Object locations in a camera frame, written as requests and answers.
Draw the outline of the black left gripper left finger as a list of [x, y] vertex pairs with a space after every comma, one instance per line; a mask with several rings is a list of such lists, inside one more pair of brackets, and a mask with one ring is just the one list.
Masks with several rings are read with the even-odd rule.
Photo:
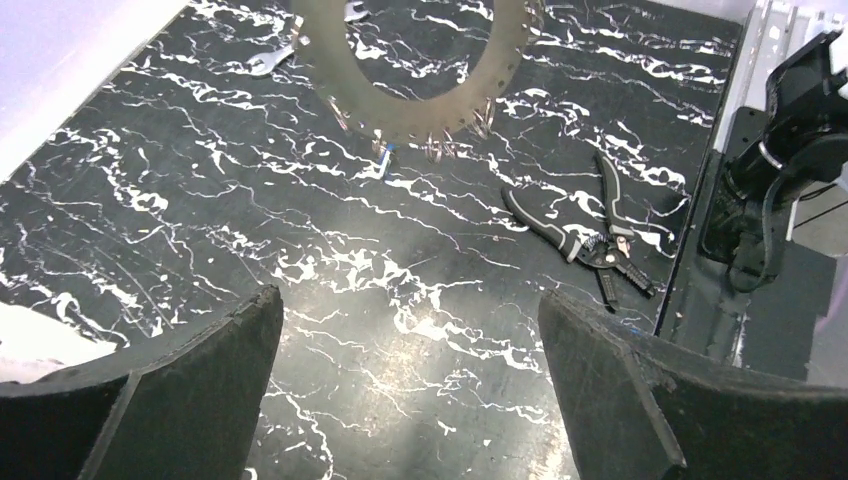
[[113, 354], [1, 386], [5, 479], [238, 479], [284, 325], [276, 286]]

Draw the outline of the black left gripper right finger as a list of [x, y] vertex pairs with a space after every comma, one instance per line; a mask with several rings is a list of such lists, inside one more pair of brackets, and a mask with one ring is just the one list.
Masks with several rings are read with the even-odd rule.
[[718, 363], [550, 291], [537, 322], [583, 479], [843, 479], [847, 392]]

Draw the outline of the blue-capped key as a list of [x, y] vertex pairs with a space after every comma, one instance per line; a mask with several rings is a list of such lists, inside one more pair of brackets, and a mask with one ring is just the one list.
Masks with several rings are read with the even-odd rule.
[[377, 148], [378, 153], [378, 166], [377, 166], [377, 178], [380, 180], [385, 180], [389, 174], [390, 164], [393, 158], [393, 152], [396, 146], [391, 143], [382, 143]]

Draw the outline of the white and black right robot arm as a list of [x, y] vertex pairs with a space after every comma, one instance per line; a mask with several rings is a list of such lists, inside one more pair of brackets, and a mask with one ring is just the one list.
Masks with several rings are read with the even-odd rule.
[[765, 108], [738, 109], [762, 117], [746, 146], [722, 158], [701, 235], [705, 256], [726, 265], [727, 282], [751, 293], [780, 272], [783, 210], [814, 182], [832, 182], [847, 161], [847, 71], [835, 70], [832, 44], [841, 29], [821, 31], [778, 64], [765, 81]]

